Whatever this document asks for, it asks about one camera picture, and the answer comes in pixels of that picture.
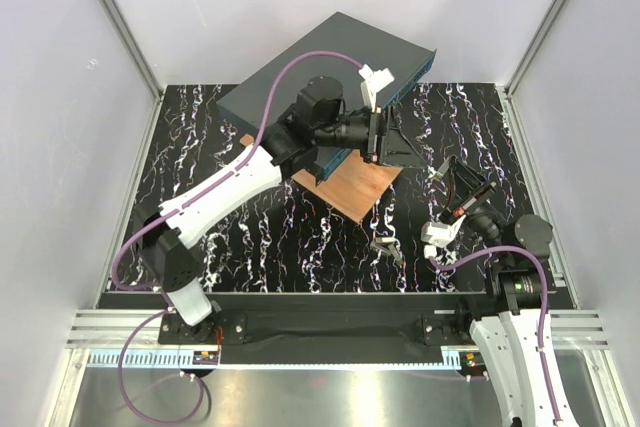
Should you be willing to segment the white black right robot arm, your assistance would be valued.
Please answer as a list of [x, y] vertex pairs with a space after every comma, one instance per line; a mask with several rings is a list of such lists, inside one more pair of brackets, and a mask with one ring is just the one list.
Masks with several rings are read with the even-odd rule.
[[463, 303], [454, 331], [480, 351], [505, 426], [574, 426], [551, 336], [549, 280], [552, 225], [528, 213], [506, 221], [489, 203], [495, 183], [450, 157], [437, 171], [448, 198], [440, 215], [448, 228], [465, 227], [485, 248], [451, 264], [487, 257], [485, 306]]

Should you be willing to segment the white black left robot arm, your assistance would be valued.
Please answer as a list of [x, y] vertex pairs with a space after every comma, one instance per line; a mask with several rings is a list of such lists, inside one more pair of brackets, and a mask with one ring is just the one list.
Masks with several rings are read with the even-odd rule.
[[376, 100], [393, 80], [387, 69], [366, 73], [361, 84], [364, 105], [348, 111], [338, 80], [311, 79], [234, 161], [163, 202], [158, 214], [146, 219], [148, 231], [138, 243], [140, 256], [159, 275], [169, 307], [180, 316], [181, 331], [190, 340], [206, 342], [216, 329], [213, 305], [199, 282], [202, 270], [190, 250], [230, 212], [310, 169], [321, 147], [355, 150], [364, 162], [384, 167], [424, 167], [401, 131], [393, 107]]

